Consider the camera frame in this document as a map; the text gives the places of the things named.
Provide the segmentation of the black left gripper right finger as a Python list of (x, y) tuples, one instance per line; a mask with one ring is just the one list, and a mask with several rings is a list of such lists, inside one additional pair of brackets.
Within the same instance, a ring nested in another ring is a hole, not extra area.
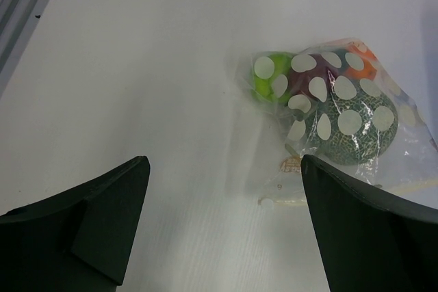
[(331, 291), (436, 291), (437, 210), (306, 155), (302, 181)]

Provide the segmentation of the orange toy fruit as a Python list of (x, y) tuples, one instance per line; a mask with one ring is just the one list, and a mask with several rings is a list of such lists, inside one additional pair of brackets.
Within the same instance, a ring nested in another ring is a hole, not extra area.
[(363, 42), (351, 42), (347, 46), (346, 76), (354, 79), (374, 80), (377, 69), (373, 66), (377, 58)]

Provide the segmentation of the green netted toy melon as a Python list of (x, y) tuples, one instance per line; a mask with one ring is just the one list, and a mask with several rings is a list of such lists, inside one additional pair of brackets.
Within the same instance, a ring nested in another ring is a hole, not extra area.
[(290, 146), (302, 154), (319, 153), (340, 165), (368, 163), (383, 154), (398, 130), (395, 105), (385, 95), (359, 91), (349, 100), (332, 94), (317, 103), (287, 134)]

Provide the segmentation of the lime green toy fruit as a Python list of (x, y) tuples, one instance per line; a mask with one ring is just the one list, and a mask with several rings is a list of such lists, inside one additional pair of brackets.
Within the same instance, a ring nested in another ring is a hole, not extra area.
[(291, 68), (293, 53), (265, 53), (253, 62), (253, 96), (258, 101), (277, 105), (286, 104), (290, 97), (287, 74)]

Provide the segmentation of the clear polka dot zip bag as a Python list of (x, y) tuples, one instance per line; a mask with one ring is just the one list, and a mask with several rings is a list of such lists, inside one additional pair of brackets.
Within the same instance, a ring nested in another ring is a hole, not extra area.
[(306, 155), (398, 196), (437, 186), (437, 145), (420, 110), (360, 39), (259, 51), (242, 68), (242, 91), (279, 132), (260, 202), (306, 203)]

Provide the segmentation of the dark red toy fruit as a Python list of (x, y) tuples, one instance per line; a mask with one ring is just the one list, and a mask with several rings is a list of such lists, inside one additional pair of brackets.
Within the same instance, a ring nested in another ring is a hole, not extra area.
[(304, 94), (324, 103), (331, 84), (339, 76), (339, 71), (326, 61), (321, 54), (299, 54), (291, 60), (287, 72), (287, 91), (291, 96)]

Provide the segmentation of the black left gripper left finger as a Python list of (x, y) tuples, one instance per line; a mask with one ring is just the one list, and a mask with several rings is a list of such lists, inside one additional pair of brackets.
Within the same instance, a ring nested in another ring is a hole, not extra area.
[(137, 156), (1, 216), (1, 286), (123, 284), (151, 172)]

